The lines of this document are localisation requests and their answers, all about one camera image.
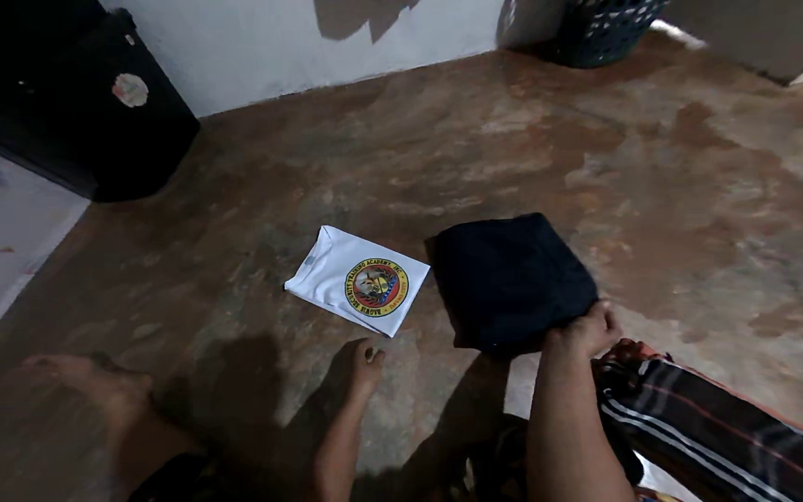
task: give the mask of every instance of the brown floor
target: brown floor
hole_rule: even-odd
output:
[[[530,211],[631,337],[803,422],[803,87],[651,33],[606,69],[488,53],[206,119],[167,189],[90,207],[0,323],[0,500],[109,493],[94,411],[10,371],[39,352],[150,371],[174,416],[292,479],[334,354],[369,334],[281,289],[318,226],[426,260],[442,229]],[[533,358],[507,382],[452,338],[430,276],[380,342],[362,492],[418,499],[505,388],[527,412]]]

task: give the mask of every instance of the fist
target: fist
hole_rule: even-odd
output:
[[[589,358],[612,347],[622,336],[612,303],[599,300],[586,315],[575,319],[569,326],[551,330],[544,342],[544,352],[561,351],[567,357]]]
[[[351,368],[351,394],[368,398],[383,377],[383,360],[386,353],[374,348],[374,340],[362,338],[355,347]]]

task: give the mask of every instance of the round sticker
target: round sticker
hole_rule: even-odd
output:
[[[138,75],[121,73],[111,87],[111,92],[125,106],[135,108],[147,103],[147,84]]]
[[[394,262],[370,258],[346,275],[346,299],[368,317],[392,314],[408,296],[408,275]]]

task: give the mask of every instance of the laundry basket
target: laundry basket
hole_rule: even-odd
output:
[[[615,63],[637,45],[669,1],[568,0],[549,55],[573,68]]]

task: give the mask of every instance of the white t-shirt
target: white t-shirt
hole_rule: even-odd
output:
[[[393,337],[427,272],[427,264],[325,225],[284,289]]]

